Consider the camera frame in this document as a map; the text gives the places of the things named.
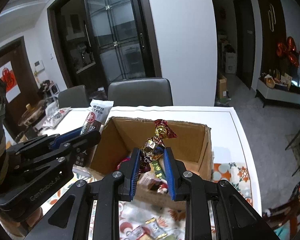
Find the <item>person left hand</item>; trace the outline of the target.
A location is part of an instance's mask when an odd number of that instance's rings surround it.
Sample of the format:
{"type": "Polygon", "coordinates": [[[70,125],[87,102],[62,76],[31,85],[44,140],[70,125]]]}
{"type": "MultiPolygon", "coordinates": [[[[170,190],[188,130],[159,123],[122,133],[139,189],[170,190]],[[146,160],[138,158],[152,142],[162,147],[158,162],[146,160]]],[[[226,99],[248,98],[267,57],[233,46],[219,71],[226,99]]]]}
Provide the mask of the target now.
{"type": "MultiPolygon", "coordinates": [[[[25,228],[29,229],[34,227],[38,221],[43,217],[43,210],[41,207],[39,207],[36,211],[34,211],[24,222],[25,222],[25,228]]],[[[4,229],[14,235],[21,237],[23,234],[21,233],[21,222],[15,222],[14,220],[10,219],[7,215],[4,213],[0,214],[0,223],[4,227],[4,229]]]]}

